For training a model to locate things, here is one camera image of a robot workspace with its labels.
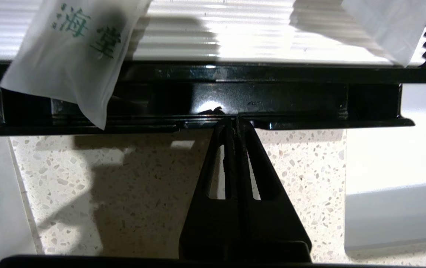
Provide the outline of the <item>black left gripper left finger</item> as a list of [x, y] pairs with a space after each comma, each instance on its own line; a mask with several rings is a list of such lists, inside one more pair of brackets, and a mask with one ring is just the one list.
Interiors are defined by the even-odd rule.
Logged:
[[[224, 147], [226, 197], [209, 198], [215, 161]], [[205, 160], [179, 239], [179, 257], [193, 261], [229, 261], [241, 238], [233, 125], [220, 120], [214, 127]]]

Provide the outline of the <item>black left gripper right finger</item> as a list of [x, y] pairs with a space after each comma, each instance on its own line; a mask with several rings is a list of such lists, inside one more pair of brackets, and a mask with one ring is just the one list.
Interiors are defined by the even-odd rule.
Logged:
[[252, 124], [237, 120], [240, 249], [257, 262], [310, 262], [310, 238]]

